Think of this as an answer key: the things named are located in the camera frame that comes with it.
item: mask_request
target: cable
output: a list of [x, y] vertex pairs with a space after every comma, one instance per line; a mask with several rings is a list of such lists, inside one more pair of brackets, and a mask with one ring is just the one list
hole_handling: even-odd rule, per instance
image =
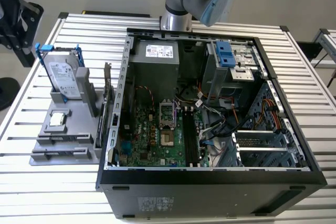
[[330, 81], [329, 81], [328, 84], [327, 84], [327, 88], [330, 87], [330, 85], [331, 85], [331, 83], [332, 83], [333, 80], [334, 80], [334, 78], [331, 78], [331, 79], [330, 79]]
[[151, 99], [152, 99], [153, 110], [155, 111], [155, 108], [154, 108], [154, 97], [153, 97], [152, 91], [150, 91], [150, 89], [147, 88], [147, 86], [137, 86], [136, 90], [137, 89], [146, 89], [149, 92], [149, 94], [151, 95]]
[[320, 64], [320, 62], [327, 56], [328, 54], [325, 54], [316, 64], [315, 64], [315, 66], [314, 66], [314, 68], [316, 68], [316, 66], [318, 65], [318, 64]]
[[212, 137], [208, 138], [208, 139], [204, 139], [204, 140], [200, 140], [200, 143], [202, 144], [203, 142], [205, 141], [208, 141], [208, 140], [211, 140], [215, 137], [228, 137], [228, 136], [231, 136], [231, 134], [233, 132], [235, 132], [237, 129], [241, 128], [248, 120], [252, 120], [253, 123], [254, 123], [254, 116], [252, 115], [249, 115], [247, 117], [245, 117], [240, 123], [238, 123], [233, 129], [231, 129], [230, 131], [228, 132], [225, 132], [225, 133], [216, 133], [216, 134], [213, 134]]
[[234, 104], [232, 104], [232, 110], [233, 110], [233, 114], [235, 115], [236, 122], [239, 123]]
[[[265, 99], [265, 100], [268, 101], [269, 103], [271, 103], [273, 106], [275, 106], [275, 103], [274, 103], [273, 100], [271, 100], [271, 99]], [[274, 122], [277, 126], [277, 129], [281, 129], [281, 123], [280, 123], [280, 121], [278, 119], [278, 116], [276, 115], [275, 111], [272, 111], [271, 115], [272, 115], [273, 120], [274, 120]]]

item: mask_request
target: blue plastic latch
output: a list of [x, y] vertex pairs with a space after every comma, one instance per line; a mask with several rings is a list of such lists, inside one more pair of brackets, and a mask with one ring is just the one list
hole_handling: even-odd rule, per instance
[[79, 60], [79, 66], [80, 67], [85, 67], [84, 65], [84, 59], [83, 59], [83, 54], [82, 54], [82, 49], [79, 47], [79, 44], [75, 47], [75, 50], [78, 53], [78, 60]]
[[52, 52], [54, 50], [54, 46], [53, 45], [43, 45], [41, 47], [41, 51], [42, 52]]
[[216, 42], [216, 53], [220, 58], [220, 66], [233, 68], [236, 66], [235, 56], [232, 53], [231, 45], [227, 41]]

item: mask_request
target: sticker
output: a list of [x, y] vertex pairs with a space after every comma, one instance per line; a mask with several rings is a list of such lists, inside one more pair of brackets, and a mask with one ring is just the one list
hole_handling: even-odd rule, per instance
[[50, 62], [49, 66], [59, 92], [67, 98], [80, 98], [80, 93], [71, 66], [67, 63], [58, 62]]
[[172, 46], [147, 45], [146, 57], [173, 58]]
[[138, 204], [141, 212], [172, 211], [174, 197], [138, 197]]
[[195, 105], [196, 105], [196, 107], [200, 107], [201, 105], [202, 105], [202, 103], [203, 103], [203, 101], [201, 100], [201, 99], [199, 99], [196, 103], [195, 103]]
[[203, 93], [202, 93], [202, 92], [199, 92], [199, 93], [197, 94], [197, 96], [198, 96], [198, 98], [202, 98], [202, 97], [203, 97]]

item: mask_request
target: metal sheet panel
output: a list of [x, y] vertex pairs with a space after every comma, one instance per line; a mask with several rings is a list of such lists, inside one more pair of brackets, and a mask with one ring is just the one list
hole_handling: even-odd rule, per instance
[[[155, 18], [70, 14], [58, 20], [48, 41], [57, 46], [81, 43], [86, 65], [96, 88], [103, 85], [103, 64], [112, 63], [117, 83], [127, 27], [158, 29]], [[218, 23], [205, 27], [193, 22], [193, 31], [259, 37], [274, 64], [280, 85], [301, 124], [312, 151], [328, 180], [319, 190], [277, 217], [155, 220], [159, 223], [266, 223], [332, 224], [336, 222], [335, 109], [307, 69], [292, 41], [277, 26]], [[97, 165], [30, 166], [29, 154], [47, 113], [50, 83], [36, 62], [7, 119], [0, 126], [1, 223], [114, 222], [104, 194], [95, 191]]]

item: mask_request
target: wire bundle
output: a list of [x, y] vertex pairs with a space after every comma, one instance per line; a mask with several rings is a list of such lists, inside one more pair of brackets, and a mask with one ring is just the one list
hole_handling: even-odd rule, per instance
[[[202, 89], [201, 89], [201, 83], [197, 81], [197, 88], [198, 88], [198, 91], [200, 93], [202, 93], [202, 95], [205, 97], [205, 98], [208, 98], [208, 95], [207, 94], [203, 94], [202, 92]], [[233, 109], [233, 114], [235, 115], [235, 119], [236, 119], [236, 122], [239, 123], [239, 120], [238, 120], [238, 117], [237, 117], [237, 114], [236, 114], [236, 110], [235, 110], [235, 99], [234, 97], [219, 97], [221, 99], [226, 99], [226, 100], [231, 100], [231, 105], [232, 105], [232, 109]]]
[[[275, 106], [274, 101], [271, 100], [271, 99], [263, 99], [263, 100], [262, 100], [262, 104], [261, 104], [261, 115], [260, 115], [259, 120], [258, 120], [257, 123], [256, 123], [256, 126], [259, 125], [259, 124], [262, 122], [262, 120], [263, 120], [263, 116], [264, 116], [264, 114], [265, 114], [265, 106], [264, 106], [265, 103], [266, 103], [269, 107], [271, 107], [271, 106]], [[270, 111], [270, 114], [271, 114], [271, 116], [273, 117], [273, 120], [274, 120], [274, 123], [275, 123], [277, 129], [281, 129], [281, 123], [280, 123], [280, 121], [279, 121], [279, 119], [278, 119], [278, 116], [276, 115], [275, 111]]]
[[136, 90], [138, 89], [146, 89], [149, 92], [149, 95], [151, 96], [151, 99], [152, 99], [153, 110], [155, 110], [154, 109], [154, 97], [153, 97], [152, 91], [147, 86], [137, 86]]

